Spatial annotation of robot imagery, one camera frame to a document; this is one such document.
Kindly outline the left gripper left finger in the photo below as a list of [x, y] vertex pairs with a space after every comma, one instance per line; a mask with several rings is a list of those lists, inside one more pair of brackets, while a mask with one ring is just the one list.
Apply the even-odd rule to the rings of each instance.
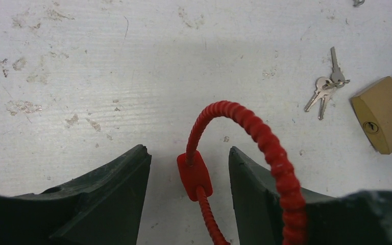
[[136, 244], [151, 159], [139, 144], [42, 193], [0, 195], [0, 244]]

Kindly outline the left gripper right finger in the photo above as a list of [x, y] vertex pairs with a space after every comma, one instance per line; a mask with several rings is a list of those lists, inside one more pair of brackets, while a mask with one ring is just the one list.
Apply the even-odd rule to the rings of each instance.
[[[270, 171], [237, 147], [229, 152], [233, 208], [241, 244], [281, 244], [282, 209]], [[340, 198], [302, 189], [309, 244], [392, 244], [392, 191]]]

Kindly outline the red cable padlock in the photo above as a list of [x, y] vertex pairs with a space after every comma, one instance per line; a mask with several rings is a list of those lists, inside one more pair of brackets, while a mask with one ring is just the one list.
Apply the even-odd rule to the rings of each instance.
[[189, 134], [186, 151], [177, 157], [177, 166], [188, 197], [198, 202], [205, 226], [214, 244], [228, 244], [211, 211], [208, 197], [213, 194], [207, 166], [197, 151], [202, 133], [216, 117], [232, 119], [245, 129], [264, 154], [271, 174], [276, 181], [283, 210], [283, 244], [306, 244], [308, 240], [308, 218], [306, 202], [301, 193], [301, 184], [287, 157], [286, 150], [276, 135], [255, 113], [239, 103], [218, 101], [208, 105], [196, 119]]

